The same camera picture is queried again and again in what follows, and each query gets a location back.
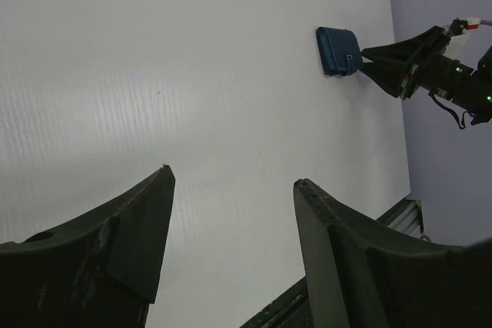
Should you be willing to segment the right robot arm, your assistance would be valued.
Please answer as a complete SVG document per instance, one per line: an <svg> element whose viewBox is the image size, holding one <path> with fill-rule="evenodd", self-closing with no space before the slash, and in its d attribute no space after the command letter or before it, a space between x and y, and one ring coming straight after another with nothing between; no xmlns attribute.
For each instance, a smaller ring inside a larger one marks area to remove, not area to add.
<svg viewBox="0 0 492 328"><path fill-rule="evenodd" d="M465 128L464 116L438 101L443 98L465 110L471 124L491 119L491 51L475 69L444 54L454 35L434 26L424 33L391 45L365 48L361 72L394 98L408 99L420 88Z"/></svg>

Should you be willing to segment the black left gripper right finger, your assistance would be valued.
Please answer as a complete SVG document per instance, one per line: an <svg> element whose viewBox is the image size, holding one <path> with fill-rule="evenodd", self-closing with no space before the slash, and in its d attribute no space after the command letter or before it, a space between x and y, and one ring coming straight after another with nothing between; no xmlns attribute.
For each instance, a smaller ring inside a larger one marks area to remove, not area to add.
<svg viewBox="0 0 492 328"><path fill-rule="evenodd" d="M408 236L308 179L294 208L316 327L489 327L491 243Z"/></svg>

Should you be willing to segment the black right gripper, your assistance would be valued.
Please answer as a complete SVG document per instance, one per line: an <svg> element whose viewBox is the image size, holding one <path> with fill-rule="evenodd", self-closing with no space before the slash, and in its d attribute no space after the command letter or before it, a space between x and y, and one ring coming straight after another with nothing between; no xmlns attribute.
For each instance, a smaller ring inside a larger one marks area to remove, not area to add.
<svg viewBox="0 0 492 328"><path fill-rule="evenodd" d="M365 62L361 72L393 98L410 98L418 88L423 88L451 101L474 69L443 55L449 42L447 31L433 26L413 38L365 48L361 54L372 62ZM411 62L419 63L405 78Z"/></svg>

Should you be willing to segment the blue leather card holder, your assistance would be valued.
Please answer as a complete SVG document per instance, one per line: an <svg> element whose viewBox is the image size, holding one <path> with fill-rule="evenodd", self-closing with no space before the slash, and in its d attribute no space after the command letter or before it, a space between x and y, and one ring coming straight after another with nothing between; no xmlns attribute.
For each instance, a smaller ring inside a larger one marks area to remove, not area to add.
<svg viewBox="0 0 492 328"><path fill-rule="evenodd" d="M319 27L315 34L325 75L350 76L363 68L361 50L352 31Z"/></svg>

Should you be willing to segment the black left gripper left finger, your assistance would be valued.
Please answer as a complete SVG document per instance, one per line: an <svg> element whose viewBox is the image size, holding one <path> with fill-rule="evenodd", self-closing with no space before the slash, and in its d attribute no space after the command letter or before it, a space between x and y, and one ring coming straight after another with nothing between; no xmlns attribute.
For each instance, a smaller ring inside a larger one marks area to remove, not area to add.
<svg viewBox="0 0 492 328"><path fill-rule="evenodd" d="M116 198L1 245L3 327L143 327L156 301L175 176L159 168Z"/></svg>

